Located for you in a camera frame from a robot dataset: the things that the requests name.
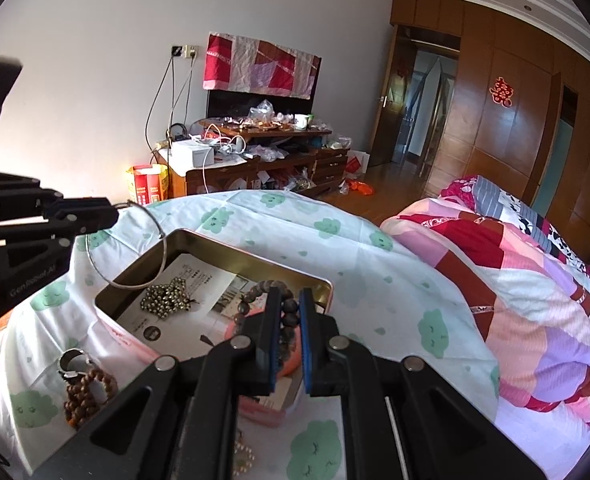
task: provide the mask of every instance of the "white wall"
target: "white wall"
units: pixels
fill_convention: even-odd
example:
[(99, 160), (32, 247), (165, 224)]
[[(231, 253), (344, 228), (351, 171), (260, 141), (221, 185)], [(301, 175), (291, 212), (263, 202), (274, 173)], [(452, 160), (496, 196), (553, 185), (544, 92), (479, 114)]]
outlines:
[[(391, 0), (6, 0), (0, 54), (24, 64), (0, 119), (0, 171), (66, 195), (127, 196), (123, 172), (148, 163), (144, 124), (172, 44), (201, 47), (188, 120), (206, 109), (210, 31), (322, 57), (314, 113), (364, 148), (390, 40)], [(188, 62), (177, 64), (177, 78)], [(168, 121), (166, 85), (152, 139)]]

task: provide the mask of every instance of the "metal screw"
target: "metal screw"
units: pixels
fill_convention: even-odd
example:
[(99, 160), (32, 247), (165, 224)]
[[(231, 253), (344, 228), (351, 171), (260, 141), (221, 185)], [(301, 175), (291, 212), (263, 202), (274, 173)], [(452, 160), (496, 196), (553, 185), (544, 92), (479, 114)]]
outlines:
[(230, 345), (235, 350), (241, 350), (251, 345), (251, 339), (247, 335), (236, 335), (230, 340)]
[(345, 335), (336, 335), (335, 337), (331, 337), (331, 340), (328, 342), (333, 350), (344, 350), (348, 348), (350, 344), (350, 339), (348, 339)]
[(409, 372), (421, 372), (424, 370), (425, 362), (421, 357), (411, 355), (404, 359), (404, 367)]
[(158, 357), (155, 361), (155, 368), (159, 372), (167, 372), (168, 370), (172, 370), (177, 363), (177, 360), (169, 355), (162, 355)]

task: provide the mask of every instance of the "metal ring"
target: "metal ring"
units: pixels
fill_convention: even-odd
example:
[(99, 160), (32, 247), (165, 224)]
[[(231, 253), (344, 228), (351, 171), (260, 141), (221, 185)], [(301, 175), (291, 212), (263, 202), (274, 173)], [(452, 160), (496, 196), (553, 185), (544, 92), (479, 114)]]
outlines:
[(99, 276), (101, 277), (102, 280), (107, 282), (109, 285), (114, 286), (115, 288), (120, 288), (121, 290), (141, 290), (142, 288), (146, 288), (147, 286), (153, 285), (153, 283), (155, 283), (155, 281), (162, 275), (162, 272), (164, 272), (164, 269), (166, 268), (166, 258), (168, 257), (168, 241), (166, 240), (166, 233), (164, 232), (164, 229), (162, 229), (161, 224), (157, 221), (157, 218), (155, 218), (155, 216), (148, 209), (146, 209), (141, 204), (138, 204), (137, 202), (133, 202), (132, 200), (128, 200), (127, 202), (120, 202), (118, 204), (115, 204), (114, 208), (115, 209), (126, 209), (131, 206), (141, 209), (144, 213), (146, 213), (148, 216), (150, 216), (150, 218), (153, 219), (153, 222), (155, 223), (155, 226), (157, 227), (157, 229), (159, 231), (159, 237), (161, 238), (162, 244), (163, 244), (163, 251), (164, 252), (162, 255), (162, 263), (159, 267), (159, 272), (149, 282), (142, 283), (141, 285), (122, 285), (121, 283), (117, 283), (117, 282), (114, 282), (113, 280), (109, 280), (108, 278), (106, 278), (106, 276), (104, 276), (101, 273), (101, 271), (97, 268), (97, 264), (95, 264), (94, 260), (92, 259), (91, 248), (88, 243), (88, 236), (89, 235), (86, 235), (86, 254), (88, 255), (88, 259), (91, 262), (92, 268), (99, 274)]
[(73, 379), (86, 375), (86, 372), (78, 372), (77, 370), (68, 369), (70, 362), (80, 355), (86, 356), (86, 365), (88, 365), (88, 367), (96, 366), (95, 362), (92, 360), (92, 357), (90, 357), (90, 355), (88, 355), (81, 348), (71, 348), (66, 350), (57, 360), (57, 371), (63, 380), (70, 382)]

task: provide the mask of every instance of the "orange bag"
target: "orange bag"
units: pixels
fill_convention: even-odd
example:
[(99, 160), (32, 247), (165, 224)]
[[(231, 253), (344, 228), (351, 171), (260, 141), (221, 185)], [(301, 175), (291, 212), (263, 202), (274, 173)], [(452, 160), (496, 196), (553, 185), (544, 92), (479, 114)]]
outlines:
[(126, 170), (130, 199), (140, 205), (168, 198), (168, 166), (144, 164)]
[(366, 184), (366, 182), (360, 182), (359, 180), (353, 180), (351, 178), (347, 178), (346, 182), (353, 191), (359, 191), (362, 195), (375, 194), (375, 189), (369, 184)]

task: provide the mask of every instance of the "beaded bracelet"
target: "beaded bracelet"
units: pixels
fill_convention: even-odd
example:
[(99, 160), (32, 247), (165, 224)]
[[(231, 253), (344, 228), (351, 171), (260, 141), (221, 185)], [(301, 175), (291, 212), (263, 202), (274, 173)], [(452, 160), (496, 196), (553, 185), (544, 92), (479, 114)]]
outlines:
[(280, 328), (280, 354), (278, 357), (278, 366), (281, 369), (284, 362), (290, 358), (292, 345), (295, 341), (295, 328), (299, 325), (299, 305), (295, 300), (293, 293), (288, 289), (286, 283), (279, 280), (266, 280), (253, 285), (251, 290), (246, 292), (242, 301), (237, 307), (237, 314), (233, 316), (236, 328), (233, 331), (233, 336), (239, 334), (241, 327), (246, 319), (246, 316), (251, 311), (250, 304), (255, 301), (262, 294), (267, 294), (268, 291), (276, 287), (281, 293), (281, 328)]
[[(86, 358), (88, 370), (85, 372), (68, 370), (71, 361), (79, 356)], [(114, 376), (99, 368), (92, 358), (79, 348), (66, 350), (57, 361), (57, 368), (59, 375), (68, 383), (66, 386), (67, 399), (64, 402), (66, 422), (75, 430), (79, 430), (104, 404), (117, 394), (117, 380)], [(97, 381), (102, 385), (106, 393), (104, 402), (98, 402), (92, 394), (90, 385), (93, 381)]]

